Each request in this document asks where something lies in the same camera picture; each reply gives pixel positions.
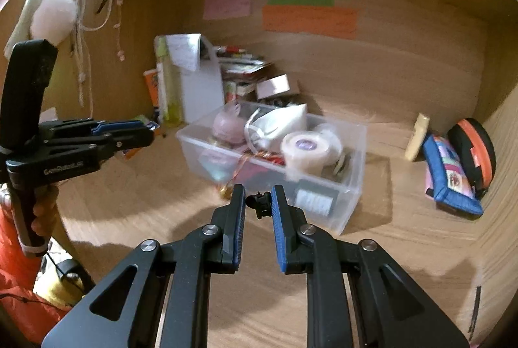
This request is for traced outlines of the person's left hand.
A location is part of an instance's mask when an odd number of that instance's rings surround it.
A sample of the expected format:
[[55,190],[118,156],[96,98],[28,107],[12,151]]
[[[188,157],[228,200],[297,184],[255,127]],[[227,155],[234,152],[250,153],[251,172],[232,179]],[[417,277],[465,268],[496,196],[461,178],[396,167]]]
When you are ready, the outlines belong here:
[[[36,191],[36,203],[33,207],[35,219],[32,222],[32,230],[40,237],[50,238],[57,223],[58,208],[57,198],[59,189],[55,185],[40,187]],[[12,194],[8,187],[1,186],[1,208],[9,222],[14,223],[13,208],[19,202],[16,195]]]

